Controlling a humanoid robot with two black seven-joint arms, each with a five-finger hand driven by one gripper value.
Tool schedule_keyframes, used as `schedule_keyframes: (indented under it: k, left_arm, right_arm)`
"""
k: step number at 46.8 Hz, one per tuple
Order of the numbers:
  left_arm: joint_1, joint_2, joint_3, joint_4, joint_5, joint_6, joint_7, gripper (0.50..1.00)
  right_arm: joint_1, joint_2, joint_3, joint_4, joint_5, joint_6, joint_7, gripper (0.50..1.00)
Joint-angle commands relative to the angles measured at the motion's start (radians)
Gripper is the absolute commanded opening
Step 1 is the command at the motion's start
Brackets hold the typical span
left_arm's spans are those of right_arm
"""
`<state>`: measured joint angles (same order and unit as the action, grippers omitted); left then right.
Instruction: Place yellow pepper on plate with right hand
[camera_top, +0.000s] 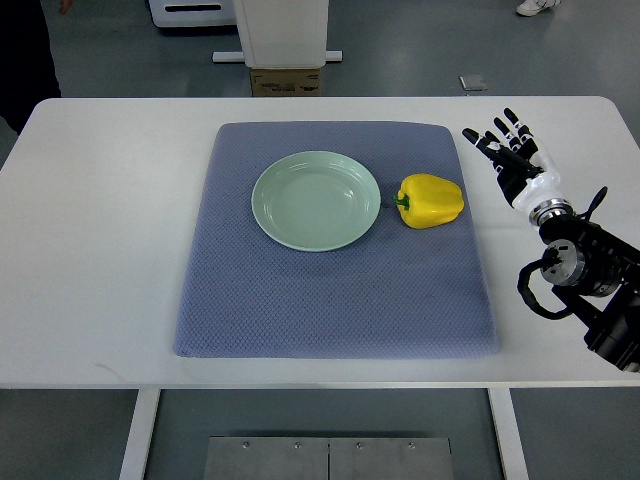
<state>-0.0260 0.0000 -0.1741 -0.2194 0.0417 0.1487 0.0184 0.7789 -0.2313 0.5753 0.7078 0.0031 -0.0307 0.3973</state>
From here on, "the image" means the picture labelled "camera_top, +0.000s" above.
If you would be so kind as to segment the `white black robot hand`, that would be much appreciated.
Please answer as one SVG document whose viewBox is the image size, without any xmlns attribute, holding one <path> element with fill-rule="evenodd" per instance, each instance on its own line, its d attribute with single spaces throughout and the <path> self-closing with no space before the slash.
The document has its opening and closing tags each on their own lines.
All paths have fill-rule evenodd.
<svg viewBox="0 0 640 480">
<path fill-rule="evenodd" d="M 556 216 L 573 215 L 573 206 L 561 193 L 560 174 L 529 126 L 509 108 L 494 119 L 494 126 L 500 136 L 471 128 L 463 129 L 462 135 L 491 163 L 509 206 L 526 214 L 535 227 Z"/>
</svg>

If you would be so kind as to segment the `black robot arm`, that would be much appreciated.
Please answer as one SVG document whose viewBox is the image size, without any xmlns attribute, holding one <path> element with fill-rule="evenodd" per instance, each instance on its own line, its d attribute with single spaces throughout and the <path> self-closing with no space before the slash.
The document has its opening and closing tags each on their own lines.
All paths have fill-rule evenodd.
<svg viewBox="0 0 640 480">
<path fill-rule="evenodd" d="M 549 199 L 529 214 L 546 245 L 541 258 L 523 267 L 517 289 L 531 311 L 548 320 L 574 315 L 587 327 L 588 349 L 621 371 L 639 371 L 639 250 L 591 221 L 608 189 L 577 214 L 567 201 Z M 564 304 L 550 311 L 529 287 L 538 271 Z"/>
</svg>

